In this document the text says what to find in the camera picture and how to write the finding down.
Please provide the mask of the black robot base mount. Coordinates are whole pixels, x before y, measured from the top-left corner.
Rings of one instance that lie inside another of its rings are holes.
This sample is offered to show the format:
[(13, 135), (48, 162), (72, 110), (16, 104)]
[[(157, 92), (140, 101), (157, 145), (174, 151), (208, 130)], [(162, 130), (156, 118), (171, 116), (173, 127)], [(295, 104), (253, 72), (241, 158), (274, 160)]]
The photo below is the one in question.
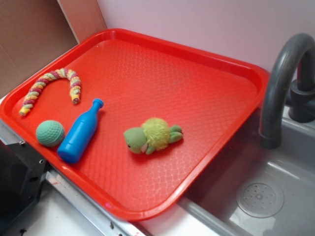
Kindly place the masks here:
[(0, 143), (0, 234), (34, 207), (41, 195), (48, 163), (29, 144)]

